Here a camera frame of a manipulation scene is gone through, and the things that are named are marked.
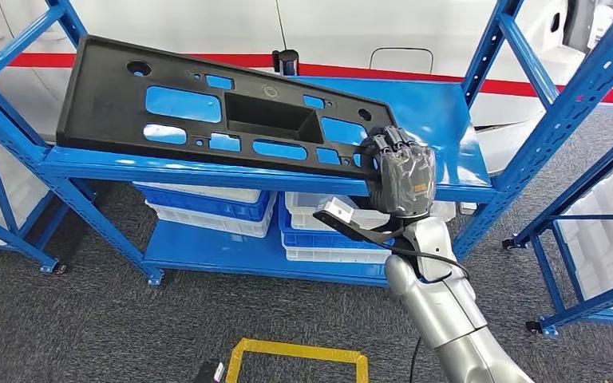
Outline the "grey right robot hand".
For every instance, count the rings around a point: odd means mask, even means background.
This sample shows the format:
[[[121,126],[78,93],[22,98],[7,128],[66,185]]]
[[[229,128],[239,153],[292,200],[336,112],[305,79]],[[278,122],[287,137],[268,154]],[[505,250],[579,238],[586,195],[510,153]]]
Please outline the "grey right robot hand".
[[[427,144],[393,125],[373,128],[355,151],[366,177],[370,205],[401,218],[422,217],[436,194],[436,157]]]

